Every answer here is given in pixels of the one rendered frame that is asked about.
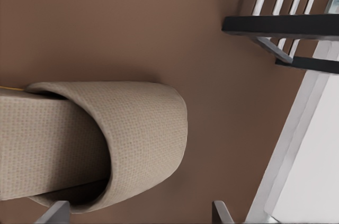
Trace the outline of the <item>silver frame post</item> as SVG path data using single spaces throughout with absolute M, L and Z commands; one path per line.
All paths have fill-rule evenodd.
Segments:
M 246 222 L 339 224 L 339 75 L 305 73 Z

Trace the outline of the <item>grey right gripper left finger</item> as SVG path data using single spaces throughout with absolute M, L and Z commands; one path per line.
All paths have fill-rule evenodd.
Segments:
M 69 202 L 55 202 L 34 224 L 70 224 Z

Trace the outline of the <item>beige woven slipper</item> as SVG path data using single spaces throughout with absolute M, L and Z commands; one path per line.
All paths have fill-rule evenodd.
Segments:
M 80 214 L 136 196 L 184 156 L 186 103 L 149 82 L 0 87 L 0 201 L 70 203 Z

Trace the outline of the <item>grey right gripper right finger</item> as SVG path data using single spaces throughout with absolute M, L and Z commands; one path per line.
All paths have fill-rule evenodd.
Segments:
M 212 224 L 235 224 L 224 201 L 212 202 Z

